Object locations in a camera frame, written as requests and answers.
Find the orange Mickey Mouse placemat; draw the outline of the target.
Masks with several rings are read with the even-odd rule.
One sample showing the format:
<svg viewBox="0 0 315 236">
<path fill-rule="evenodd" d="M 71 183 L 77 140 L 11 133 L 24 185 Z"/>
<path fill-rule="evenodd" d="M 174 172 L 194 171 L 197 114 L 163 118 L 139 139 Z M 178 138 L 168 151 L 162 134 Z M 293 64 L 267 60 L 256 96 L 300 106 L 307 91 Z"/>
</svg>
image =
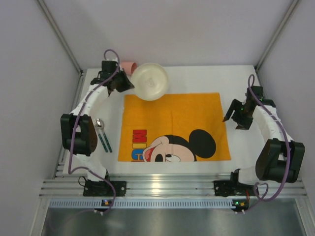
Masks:
<svg viewBox="0 0 315 236">
<path fill-rule="evenodd" d="M 229 161 L 219 93 L 126 95 L 118 161 Z"/>
</svg>

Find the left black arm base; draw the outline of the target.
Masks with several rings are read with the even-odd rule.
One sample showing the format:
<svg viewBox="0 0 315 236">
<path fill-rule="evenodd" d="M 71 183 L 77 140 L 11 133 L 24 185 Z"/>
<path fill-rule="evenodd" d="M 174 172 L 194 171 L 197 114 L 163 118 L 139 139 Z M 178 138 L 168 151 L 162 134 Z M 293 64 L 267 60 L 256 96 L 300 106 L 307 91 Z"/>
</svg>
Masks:
<svg viewBox="0 0 315 236">
<path fill-rule="evenodd" d="M 126 194 L 126 181 L 110 181 L 113 185 L 116 196 L 123 197 Z M 83 196 L 85 197 L 113 197 L 112 187 L 104 181 L 91 181 L 84 176 L 78 178 L 78 184 L 83 187 Z"/>
</svg>

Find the cream white plate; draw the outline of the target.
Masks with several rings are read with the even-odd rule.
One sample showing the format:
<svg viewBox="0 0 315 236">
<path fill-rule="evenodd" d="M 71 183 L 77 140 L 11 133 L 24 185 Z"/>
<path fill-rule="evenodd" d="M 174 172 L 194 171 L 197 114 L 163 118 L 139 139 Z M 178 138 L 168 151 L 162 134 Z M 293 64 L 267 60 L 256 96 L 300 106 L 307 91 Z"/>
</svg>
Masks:
<svg viewBox="0 0 315 236">
<path fill-rule="evenodd" d="M 138 66 L 130 79 L 134 93 L 142 100 L 154 101 L 164 96 L 169 89 L 169 78 L 165 69 L 157 63 Z"/>
</svg>

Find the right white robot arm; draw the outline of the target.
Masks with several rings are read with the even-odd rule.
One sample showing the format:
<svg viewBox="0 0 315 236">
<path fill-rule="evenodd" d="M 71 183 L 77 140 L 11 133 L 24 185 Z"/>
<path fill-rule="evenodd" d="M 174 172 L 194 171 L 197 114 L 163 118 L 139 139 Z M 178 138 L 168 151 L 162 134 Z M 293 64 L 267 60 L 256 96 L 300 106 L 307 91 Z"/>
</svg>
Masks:
<svg viewBox="0 0 315 236">
<path fill-rule="evenodd" d="M 249 130 L 256 122 L 265 141 L 253 167 L 235 170 L 239 183 L 268 180 L 280 183 L 284 177 L 287 183 L 294 183 L 298 179 L 305 146 L 285 131 L 274 101 L 264 98 L 262 87 L 250 86 L 244 102 L 234 99 L 223 121 L 229 119 L 236 122 L 240 130 Z"/>
</svg>

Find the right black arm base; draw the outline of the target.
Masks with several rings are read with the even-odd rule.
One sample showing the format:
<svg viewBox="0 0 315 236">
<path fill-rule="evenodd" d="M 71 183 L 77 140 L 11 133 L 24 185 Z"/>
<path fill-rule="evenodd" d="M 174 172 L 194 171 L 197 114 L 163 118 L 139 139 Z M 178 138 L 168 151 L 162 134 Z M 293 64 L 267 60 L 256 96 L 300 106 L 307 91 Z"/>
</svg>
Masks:
<svg viewBox="0 0 315 236">
<path fill-rule="evenodd" d="M 243 184 L 238 181 L 239 169 L 230 173 L 229 180 L 215 180 L 214 191 L 215 196 L 254 196 L 253 185 Z"/>
</svg>

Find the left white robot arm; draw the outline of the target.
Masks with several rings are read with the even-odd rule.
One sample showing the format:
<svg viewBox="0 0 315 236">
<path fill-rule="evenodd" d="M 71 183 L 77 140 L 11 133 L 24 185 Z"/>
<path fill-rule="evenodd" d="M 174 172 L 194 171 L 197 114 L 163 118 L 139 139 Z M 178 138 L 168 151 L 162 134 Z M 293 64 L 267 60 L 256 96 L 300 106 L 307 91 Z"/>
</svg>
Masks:
<svg viewBox="0 0 315 236">
<path fill-rule="evenodd" d="M 93 157 L 98 142 L 94 120 L 112 92 L 133 88 L 118 59 L 102 61 L 101 70 L 90 82 L 86 95 L 71 113 L 61 116 L 62 144 L 70 152 L 69 174 L 85 170 L 88 180 L 105 180 L 107 169 L 98 157 Z"/>
</svg>

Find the pink plastic cup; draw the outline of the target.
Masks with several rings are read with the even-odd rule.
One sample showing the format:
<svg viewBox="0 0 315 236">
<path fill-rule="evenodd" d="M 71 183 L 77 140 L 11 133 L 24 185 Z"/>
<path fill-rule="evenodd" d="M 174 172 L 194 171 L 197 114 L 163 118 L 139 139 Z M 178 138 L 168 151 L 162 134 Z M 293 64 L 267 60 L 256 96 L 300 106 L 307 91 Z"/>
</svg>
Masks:
<svg viewBox="0 0 315 236">
<path fill-rule="evenodd" d="M 122 61 L 121 67 L 127 75 L 131 76 L 138 67 L 138 65 L 136 62 L 133 61 Z"/>
</svg>

